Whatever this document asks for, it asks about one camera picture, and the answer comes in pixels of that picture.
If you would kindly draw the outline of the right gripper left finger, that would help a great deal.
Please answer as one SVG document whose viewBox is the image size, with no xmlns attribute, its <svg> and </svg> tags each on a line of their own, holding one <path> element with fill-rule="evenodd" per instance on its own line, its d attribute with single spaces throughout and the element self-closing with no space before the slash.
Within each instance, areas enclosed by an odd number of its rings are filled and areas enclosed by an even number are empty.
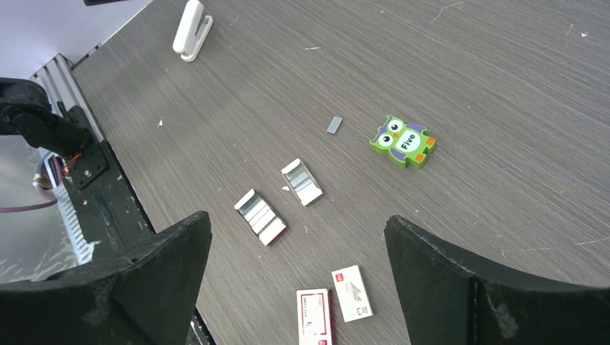
<svg viewBox="0 0 610 345">
<path fill-rule="evenodd" d="M 211 246 L 197 211 L 113 257 L 1 286 L 3 344 L 184 344 Z"/>
</svg>

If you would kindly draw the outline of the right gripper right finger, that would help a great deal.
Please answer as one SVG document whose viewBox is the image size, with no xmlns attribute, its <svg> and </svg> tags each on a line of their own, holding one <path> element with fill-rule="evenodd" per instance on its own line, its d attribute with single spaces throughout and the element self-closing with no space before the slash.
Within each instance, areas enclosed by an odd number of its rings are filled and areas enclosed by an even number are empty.
<svg viewBox="0 0 610 345">
<path fill-rule="evenodd" d="M 401 216 L 384 230 L 413 344 L 607 344 L 609 289 L 515 270 Z"/>
</svg>

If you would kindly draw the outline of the grey staple strip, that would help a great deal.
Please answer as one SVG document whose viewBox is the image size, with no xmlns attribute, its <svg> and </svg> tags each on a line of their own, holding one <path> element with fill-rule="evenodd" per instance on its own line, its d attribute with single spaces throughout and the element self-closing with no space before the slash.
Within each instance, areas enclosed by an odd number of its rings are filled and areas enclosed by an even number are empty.
<svg viewBox="0 0 610 345">
<path fill-rule="evenodd" d="M 332 118 L 331 122 L 329 123 L 329 126 L 327 127 L 327 133 L 336 134 L 341 123 L 342 123 L 342 117 L 334 116 Z"/>
</svg>

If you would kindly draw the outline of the white stapler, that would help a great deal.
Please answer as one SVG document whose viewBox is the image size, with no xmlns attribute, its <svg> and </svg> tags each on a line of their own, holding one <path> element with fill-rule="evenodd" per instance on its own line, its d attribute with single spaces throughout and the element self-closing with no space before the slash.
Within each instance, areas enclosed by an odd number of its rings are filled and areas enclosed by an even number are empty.
<svg viewBox="0 0 610 345">
<path fill-rule="evenodd" d="M 193 62 L 211 30 L 214 19 L 204 14 L 199 0 L 188 0 L 173 41 L 173 51 L 185 62 Z"/>
</svg>

